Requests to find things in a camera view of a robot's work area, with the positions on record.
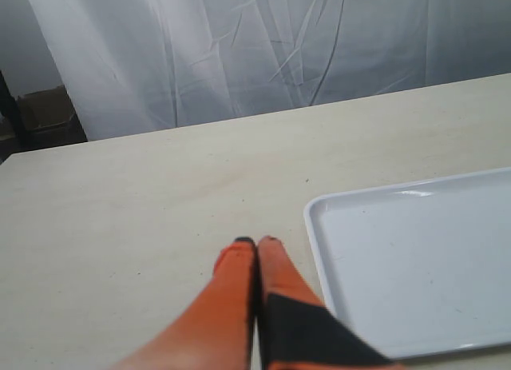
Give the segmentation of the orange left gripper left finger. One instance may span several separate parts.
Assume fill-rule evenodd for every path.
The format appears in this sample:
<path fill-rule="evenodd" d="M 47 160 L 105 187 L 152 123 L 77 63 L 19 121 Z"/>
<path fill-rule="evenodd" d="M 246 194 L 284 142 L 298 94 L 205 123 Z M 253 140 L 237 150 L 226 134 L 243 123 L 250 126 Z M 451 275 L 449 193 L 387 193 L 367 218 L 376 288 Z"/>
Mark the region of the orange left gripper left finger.
<path fill-rule="evenodd" d="M 236 238 L 220 252 L 212 279 L 183 313 L 112 368 L 250 368 L 257 270 L 255 242 Z"/>

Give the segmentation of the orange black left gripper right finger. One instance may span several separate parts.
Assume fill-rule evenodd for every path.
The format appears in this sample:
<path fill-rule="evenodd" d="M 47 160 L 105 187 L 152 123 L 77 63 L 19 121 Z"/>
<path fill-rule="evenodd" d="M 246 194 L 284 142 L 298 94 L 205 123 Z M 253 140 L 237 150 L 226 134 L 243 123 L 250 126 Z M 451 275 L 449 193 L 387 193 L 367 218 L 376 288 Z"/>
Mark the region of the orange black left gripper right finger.
<path fill-rule="evenodd" d="M 339 322 L 314 294 L 283 243 L 258 244 L 262 304 L 259 349 L 264 369 L 394 369 L 395 362 Z"/>

